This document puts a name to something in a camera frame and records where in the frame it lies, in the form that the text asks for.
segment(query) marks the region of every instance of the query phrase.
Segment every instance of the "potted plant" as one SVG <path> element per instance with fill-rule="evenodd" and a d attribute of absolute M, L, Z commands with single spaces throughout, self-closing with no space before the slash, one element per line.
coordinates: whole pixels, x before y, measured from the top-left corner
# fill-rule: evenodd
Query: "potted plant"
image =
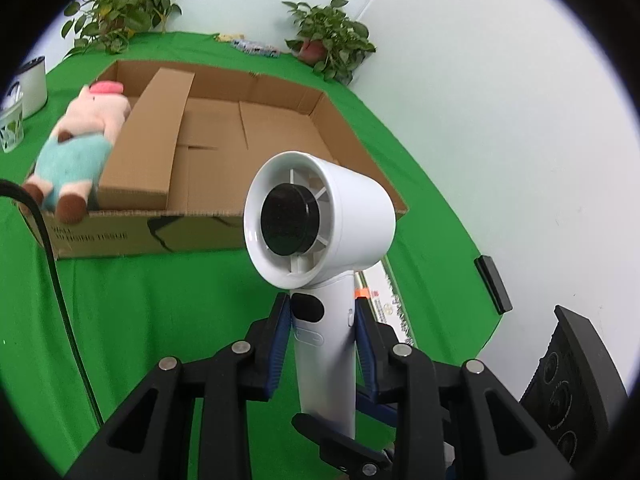
<path fill-rule="evenodd" d="M 287 46 L 325 80 L 336 78 L 345 84 L 365 57 L 376 51 L 369 41 L 369 29 L 342 10 L 348 3 L 331 0 L 328 6 L 311 7 L 306 2 L 283 2 L 298 26 L 298 39 L 286 40 Z"/>
<path fill-rule="evenodd" d="M 71 27 L 78 34 L 67 56 L 89 48 L 110 54 L 124 52 L 137 32 L 158 25 L 162 25 L 164 32 L 167 17 L 174 12 L 182 14 L 175 0 L 78 0 L 64 12 L 74 18 L 63 25 L 62 37 L 66 37 Z"/>

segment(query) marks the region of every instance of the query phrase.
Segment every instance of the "metal screw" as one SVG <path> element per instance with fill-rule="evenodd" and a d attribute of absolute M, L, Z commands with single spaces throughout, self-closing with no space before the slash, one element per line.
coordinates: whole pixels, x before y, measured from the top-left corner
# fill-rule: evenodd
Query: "metal screw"
<path fill-rule="evenodd" d="M 407 357 L 411 353 L 411 347 L 404 343 L 394 345 L 394 354 L 400 357 Z"/>
<path fill-rule="evenodd" d="M 484 364 L 482 364 L 482 361 L 478 361 L 478 359 L 471 359 L 467 361 L 465 366 L 466 369 L 473 374 L 481 374 L 484 372 Z"/>
<path fill-rule="evenodd" d="M 365 464 L 362 466 L 362 473 L 364 476 L 373 476 L 378 472 L 378 468 L 375 464 Z"/>
<path fill-rule="evenodd" d="M 173 370 L 178 365 L 178 359 L 175 357 L 163 357 L 160 359 L 158 366 L 161 370 Z"/>
<path fill-rule="evenodd" d="M 246 354 L 251 350 L 251 345 L 247 341 L 236 341 L 231 345 L 234 354 Z"/>

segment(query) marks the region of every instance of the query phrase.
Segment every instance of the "brown plush hoof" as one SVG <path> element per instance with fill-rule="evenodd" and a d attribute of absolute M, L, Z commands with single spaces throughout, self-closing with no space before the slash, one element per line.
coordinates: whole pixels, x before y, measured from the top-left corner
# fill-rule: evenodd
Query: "brown plush hoof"
<path fill-rule="evenodd" d="M 68 132 L 66 130 L 62 130 L 59 134 L 58 134 L 58 144 L 62 144 L 63 142 L 67 142 L 69 139 L 73 139 L 74 136 L 71 134 L 71 132 Z"/>
<path fill-rule="evenodd" d="M 36 186 L 35 184 L 31 184 L 30 182 L 27 182 L 25 184 L 22 184 L 22 189 L 25 190 L 27 193 L 29 193 L 29 195 L 31 195 L 31 198 L 33 198 L 36 201 L 36 204 L 38 204 L 38 207 L 42 205 L 42 201 L 44 200 L 44 195 L 42 194 L 38 186 Z M 20 212 L 23 215 L 25 216 L 31 215 L 31 211 L 29 210 L 29 208 L 25 206 L 22 202 L 18 204 L 18 208 L 20 208 Z"/>
<path fill-rule="evenodd" d="M 56 206 L 56 220 L 63 224 L 77 224 L 86 216 L 86 202 L 76 194 L 61 195 Z"/>

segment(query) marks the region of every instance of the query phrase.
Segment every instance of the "cardboard box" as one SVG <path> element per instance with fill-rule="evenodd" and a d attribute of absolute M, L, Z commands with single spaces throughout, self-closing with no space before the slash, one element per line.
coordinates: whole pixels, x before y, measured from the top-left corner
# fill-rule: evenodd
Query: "cardboard box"
<path fill-rule="evenodd" d="M 298 150 L 378 181 L 407 208 L 323 92 L 273 76 L 118 60 L 132 111 L 98 185 L 100 211 L 45 222 L 59 258 L 238 248 L 249 185 L 271 156 Z M 38 239 L 32 218 L 26 218 Z"/>

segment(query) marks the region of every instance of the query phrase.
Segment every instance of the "plush toy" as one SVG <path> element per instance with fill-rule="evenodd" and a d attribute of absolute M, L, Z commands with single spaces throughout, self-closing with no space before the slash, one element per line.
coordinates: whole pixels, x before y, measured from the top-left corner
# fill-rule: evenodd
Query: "plush toy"
<path fill-rule="evenodd" d="M 56 219 L 76 224 L 96 208 L 95 190 L 111 149 L 131 111 L 121 83 L 82 87 L 44 143 L 22 187 Z M 20 207 L 28 214 L 28 209 Z"/>

